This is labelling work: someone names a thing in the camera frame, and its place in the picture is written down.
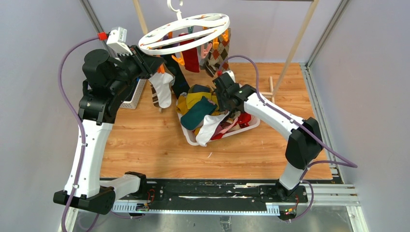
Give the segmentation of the white black striped sock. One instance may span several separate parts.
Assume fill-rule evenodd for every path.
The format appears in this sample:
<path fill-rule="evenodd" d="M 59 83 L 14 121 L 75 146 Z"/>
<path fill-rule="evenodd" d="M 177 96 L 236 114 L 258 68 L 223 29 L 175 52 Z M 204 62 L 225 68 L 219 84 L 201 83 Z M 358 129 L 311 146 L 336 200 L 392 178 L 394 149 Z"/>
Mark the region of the white black striped sock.
<path fill-rule="evenodd" d="M 157 92 L 160 108 L 164 109 L 171 105 L 171 89 L 170 83 L 173 81 L 173 76 L 168 73 L 156 73 L 149 78 Z"/>

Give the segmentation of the brown white striped sock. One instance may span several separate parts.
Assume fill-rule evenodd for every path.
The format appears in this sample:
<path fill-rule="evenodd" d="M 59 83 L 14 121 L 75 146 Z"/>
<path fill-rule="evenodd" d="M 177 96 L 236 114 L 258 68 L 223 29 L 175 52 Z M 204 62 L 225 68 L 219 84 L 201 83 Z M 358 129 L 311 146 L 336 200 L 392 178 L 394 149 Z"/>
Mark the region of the brown white striped sock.
<path fill-rule="evenodd" d="M 155 107 L 160 108 L 157 92 L 152 84 L 150 84 L 152 92 L 152 103 Z"/>

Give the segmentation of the white round clip hanger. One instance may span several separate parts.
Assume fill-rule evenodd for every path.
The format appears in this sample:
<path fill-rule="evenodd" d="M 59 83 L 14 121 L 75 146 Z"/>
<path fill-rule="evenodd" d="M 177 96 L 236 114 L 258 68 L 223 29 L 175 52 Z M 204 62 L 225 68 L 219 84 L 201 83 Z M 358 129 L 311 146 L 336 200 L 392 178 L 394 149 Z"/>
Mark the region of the white round clip hanger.
<path fill-rule="evenodd" d="M 223 41 L 229 40 L 230 18 L 222 13 L 199 14 L 183 17 L 182 11 L 167 7 L 176 14 L 176 21 L 160 26 L 143 36 L 138 46 L 148 55 L 172 55 L 179 65 L 185 65 L 183 52 L 199 47 L 200 57 L 205 58 L 211 50 L 217 50 Z"/>

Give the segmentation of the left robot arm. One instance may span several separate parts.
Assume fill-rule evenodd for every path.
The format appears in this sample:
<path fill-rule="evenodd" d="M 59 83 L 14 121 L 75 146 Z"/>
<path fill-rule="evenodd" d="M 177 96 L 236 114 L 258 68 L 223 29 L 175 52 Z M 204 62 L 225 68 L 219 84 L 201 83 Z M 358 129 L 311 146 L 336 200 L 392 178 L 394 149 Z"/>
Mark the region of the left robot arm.
<path fill-rule="evenodd" d="M 100 172 L 121 104 L 131 95 L 138 80 L 151 78 L 163 63 L 163 58 L 144 54 L 134 45 L 118 58 L 104 49 L 85 55 L 83 97 L 74 112 L 79 135 L 73 168 L 64 189 L 54 194 L 55 203 L 105 215 L 115 201 L 126 195 L 139 200 L 148 195 L 144 174 L 126 172 L 101 184 Z"/>

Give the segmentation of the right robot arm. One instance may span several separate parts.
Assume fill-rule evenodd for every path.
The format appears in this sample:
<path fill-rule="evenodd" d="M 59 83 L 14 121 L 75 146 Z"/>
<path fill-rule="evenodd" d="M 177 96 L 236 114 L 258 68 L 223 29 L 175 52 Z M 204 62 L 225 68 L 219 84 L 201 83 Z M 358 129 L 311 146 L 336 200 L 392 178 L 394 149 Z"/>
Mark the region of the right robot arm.
<path fill-rule="evenodd" d="M 215 78 L 213 84 L 221 109 L 238 110 L 255 116 L 287 141 L 287 165 L 276 183 L 274 194 L 282 201 L 289 201 L 295 196 L 305 169 L 323 150 L 318 121 L 312 117 L 303 119 L 290 114 L 258 95 L 254 87 L 240 86 L 226 73 Z"/>

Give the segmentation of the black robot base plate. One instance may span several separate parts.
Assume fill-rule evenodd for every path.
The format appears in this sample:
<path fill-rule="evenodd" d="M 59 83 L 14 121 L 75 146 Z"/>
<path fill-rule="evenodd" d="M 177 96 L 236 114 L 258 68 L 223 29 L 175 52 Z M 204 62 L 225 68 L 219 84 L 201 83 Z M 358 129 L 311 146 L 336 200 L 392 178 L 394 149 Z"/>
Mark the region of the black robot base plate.
<path fill-rule="evenodd" d="M 264 213 L 268 204 L 307 203 L 306 188 L 280 187 L 275 179 L 150 179 L 145 193 L 131 193 L 116 204 L 128 212 Z"/>

